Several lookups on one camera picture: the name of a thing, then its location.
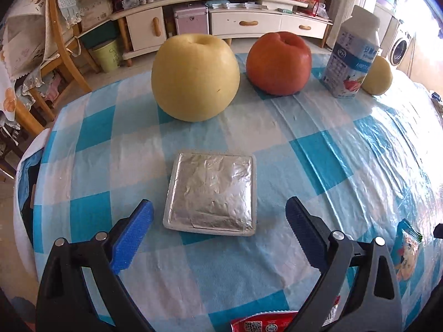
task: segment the drawer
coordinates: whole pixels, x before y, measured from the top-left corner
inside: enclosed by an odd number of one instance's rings
[[[126,16],[134,51],[159,46],[166,41],[161,7]]]
[[[211,13],[211,34],[233,35],[276,32],[280,29],[281,15],[260,12]]]
[[[299,16],[283,15],[280,31],[289,31],[299,36],[323,38],[327,24]]]

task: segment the blue gripper pad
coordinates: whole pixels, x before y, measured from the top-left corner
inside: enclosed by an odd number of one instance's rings
[[[121,232],[119,238],[112,246],[111,269],[119,274],[122,269],[127,269],[134,258],[140,243],[148,231],[154,216],[154,206],[151,201],[143,199]]]

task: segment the plastic container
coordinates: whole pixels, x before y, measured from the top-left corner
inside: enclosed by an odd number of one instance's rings
[[[115,70],[121,61],[117,40],[103,42],[93,48],[92,53],[104,72]]]
[[[395,0],[377,0],[377,2],[391,11],[394,10]]]
[[[334,97],[356,95],[380,47],[379,27],[380,19],[357,5],[342,23],[321,79]]]

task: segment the chair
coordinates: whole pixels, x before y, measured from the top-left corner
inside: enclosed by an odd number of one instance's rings
[[[42,66],[40,71],[41,76],[43,77],[47,75],[50,71],[58,68],[61,75],[67,80],[68,83],[76,81],[85,93],[91,92],[91,87],[88,85],[87,81],[72,61],[70,56],[71,52],[69,52],[69,50],[74,50],[79,43],[81,48],[81,56],[85,58],[92,69],[96,73],[98,73],[100,72],[100,67],[95,63],[94,59],[89,54],[88,50],[85,49],[81,41],[77,41],[76,37],[80,35],[78,24],[72,27],[74,31],[74,37],[66,44],[64,43],[63,35],[61,32],[61,21],[60,15],[58,13],[57,0],[47,0],[47,3],[49,4],[49,17],[52,25],[52,33],[57,45],[56,53],[58,53],[60,56]],[[35,88],[31,88],[30,94],[32,95],[32,97],[34,97],[36,105],[44,111],[47,118],[51,121],[54,121],[54,113],[46,104],[45,100],[43,99],[43,97],[41,97],[39,92]],[[43,131],[43,127],[40,125],[40,123],[30,114],[29,111],[26,110],[24,105],[19,101],[17,101],[16,119],[20,125],[23,125],[24,129],[26,129],[30,134],[34,136],[37,136],[41,131]]]
[[[18,148],[18,146],[12,141],[11,137],[5,135],[3,131],[0,131],[0,141],[2,141],[6,147],[3,153],[0,153],[0,169],[3,170],[10,177],[14,178],[16,175],[16,170],[8,162],[6,162],[6,155],[12,151],[18,157],[23,157],[23,151]]]

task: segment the cardboard box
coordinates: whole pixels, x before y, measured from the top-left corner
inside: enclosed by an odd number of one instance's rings
[[[97,26],[112,14],[111,0],[79,0],[84,15],[81,16],[83,32]]]

